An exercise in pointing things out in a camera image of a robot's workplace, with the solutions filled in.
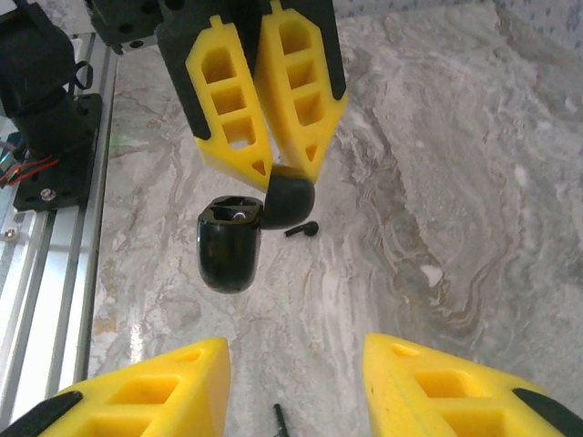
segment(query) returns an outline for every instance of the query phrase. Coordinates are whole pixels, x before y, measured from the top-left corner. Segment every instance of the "earbud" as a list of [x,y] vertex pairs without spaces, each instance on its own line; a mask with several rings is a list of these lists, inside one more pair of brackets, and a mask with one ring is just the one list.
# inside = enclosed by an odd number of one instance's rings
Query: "earbud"
[[261,229],[297,226],[310,216],[315,199],[313,183],[303,172],[274,165],[261,214]]
[[297,227],[292,228],[290,230],[286,230],[285,236],[291,237],[292,235],[299,234],[300,232],[303,232],[303,235],[305,235],[307,237],[313,237],[314,235],[316,235],[318,233],[319,229],[320,229],[320,227],[318,226],[318,223],[316,223],[315,221],[309,221],[308,223],[304,223],[301,226],[297,226]]
[[255,278],[263,203],[257,198],[215,198],[199,215],[200,276],[220,293],[239,293]]

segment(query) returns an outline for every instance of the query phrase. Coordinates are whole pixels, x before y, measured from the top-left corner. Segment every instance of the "black bracket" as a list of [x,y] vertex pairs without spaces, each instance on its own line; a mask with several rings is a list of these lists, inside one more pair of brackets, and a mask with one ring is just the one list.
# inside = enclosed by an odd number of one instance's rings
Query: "black bracket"
[[80,96],[75,102],[93,141],[58,157],[59,162],[30,179],[23,180],[16,192],[14,207],[18,211],[48,211],[87,202],[101,122],[102,100],[99,94]]

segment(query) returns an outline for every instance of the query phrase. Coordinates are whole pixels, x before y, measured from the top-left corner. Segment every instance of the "metal frame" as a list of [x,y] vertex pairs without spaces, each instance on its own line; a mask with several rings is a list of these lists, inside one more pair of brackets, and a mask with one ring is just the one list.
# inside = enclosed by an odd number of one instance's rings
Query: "metal frame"
[[0,431],[37,403],[87,377],[97,253],[117,57],[95,34],[79,59],[95,70],[83,94],[103,97],[89,201],[85,207],[17,214],[3,191],[0,243]]

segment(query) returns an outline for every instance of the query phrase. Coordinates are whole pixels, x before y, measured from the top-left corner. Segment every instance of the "cable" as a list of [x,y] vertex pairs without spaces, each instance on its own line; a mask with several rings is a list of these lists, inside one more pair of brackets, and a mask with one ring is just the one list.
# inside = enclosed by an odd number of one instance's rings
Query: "cable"
[[8,185],[10,187],[12,187],[13,185],[17,184],[18,182],[22,182],[23,180],[27,180],[27,179],[31,178],[32,176],[34,176],[36,173],[40,173],[41,171],[43,171],[47,168],[53,167],[56,164],[58,164],[58,159],[55,159],[54,161],[49,162],[48,164],[44,164],[44,166],[41,166],[40,168],[34,168],[33,170],[27,172],[23,176],[20,176],[20,177],[16,178],[15,180],[11,180],[10,182],[8,182]]
[[[53,156],[51,155],[51,156],[48,156],[44,159],[41,159],[40,161],[28,162],[25,164],[21,164],[20,166],[18,166],[16,168],[10,169],[0,178],[0,185],[1,184],[6,185],[6,181],[7,181],[7,185],[10,185],[10,186],[14,185],[16,183],[16,181],[9,180],[9,179],[12,178],[14,175],[21,173],[23,171],[26,171],[26,173],[23,176],[17,176],[17,181],[27,179],[30,176],[34,175],[35,173],[38,173],[39,171],[41,171],[45,168],[53,167],[58,162],[58,159],[55,159],[54,161],[46,164],[46,162],[52,158],[53,158]],[[34,168],[34,166],[39,166],[41,164],[45,164],[45,165],[40,166],[40,168]]]

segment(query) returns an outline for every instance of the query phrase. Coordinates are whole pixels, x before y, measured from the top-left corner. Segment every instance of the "gray marble countertop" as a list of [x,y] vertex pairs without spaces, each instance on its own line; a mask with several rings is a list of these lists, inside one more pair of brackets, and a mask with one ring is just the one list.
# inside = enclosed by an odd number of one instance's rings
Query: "gray marble countertop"
[[228,436],[370,435],[381,331],[526,377],[583,414],[583,64],[492,5],[347,18],[351,102],[315,239],[265,232],[253,286],[202,283],[197,216],[260,195],[205,168],[159,52],[121,59],[90,375],[230,342]]

